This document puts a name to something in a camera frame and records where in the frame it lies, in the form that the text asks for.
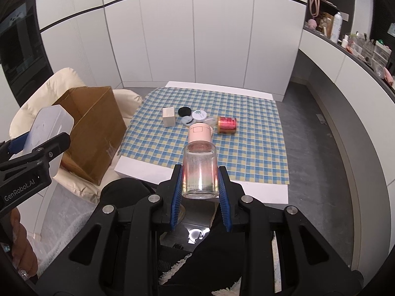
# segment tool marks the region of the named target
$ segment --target black round lid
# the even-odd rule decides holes
[[[191,115],[191,114],[192,114],[192,110],[190,107],[182,107],[182,108],[179,108],[179,110],[178,110],[178,115],[180,117],[185,117],[185,116]]]

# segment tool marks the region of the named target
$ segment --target brown cardboard box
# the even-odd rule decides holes
[[[321,19],[319,20],[319,26],[318,26],[320,28],[319,31],[324,33],[322,24],[325,22],[326,23],[326,36],[328,38],[330,38],[331,37],[331,33],[332,33],[332,26],[333,26],[333,19],[334,19],[334,17],[332,15],[330,15],[329,13],[327,13],[327,12],[322,12],[320,14],[320,16],[321,16]]]
[[[61,105],[74,118],[62,166],[99,185],[126,131],[111,87],[72,88],[54,105]]]

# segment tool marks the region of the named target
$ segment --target bottle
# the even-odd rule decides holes
[[[213,129],[205,123],[189,127],[182,161],[182,196],[209,199],[219,195],[217,149],[211,142]]]
[[[342,23],[343,23],[343,18],[340,12],[337,12],[337,14],[335,14],[333,19],[332,33],[331,33],[331,41],[334,43],[337,43],[337,41],[339,40]]]
[[[344,49],[347,48],[347,45],[348,45],[348,35],[345,35],[342,41],[342,48]]]

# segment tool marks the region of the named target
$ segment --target human hand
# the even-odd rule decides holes
[[[20,223],[20,213],[17,208],[11,211],[10,220],[13,234],[13,246],[11,249],[13,257],[12,264],[18,270],[19,275],[27,280],[37,274],[37,257],[27,240],[26,229]]]

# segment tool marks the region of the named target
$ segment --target cushion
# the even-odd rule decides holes
[[[73,69],[64,68],[56,72],[19,109],[11,122],[9,129],[10,137],[16,138],[29,131],[39,110],[43,107],[51,106],[62,94],[64,94],[64,92],[66,92],[66,90],[83,86],[85,86],[84,82],[82,82]],[[142,103],[143,99],[131,90],[113,90],[113,92],[122,118],[124,119],[126,126],[128,126],[131,118],[133,117],[136,109]],[[120,176],[114,171],[118,160],[119,156],[116,154],[110,167],[104,174],[100,186],[96,186],[61,167],[53,179],[76,196],[97,204],[100,199],[101,190],[108,183],[120,178]]]

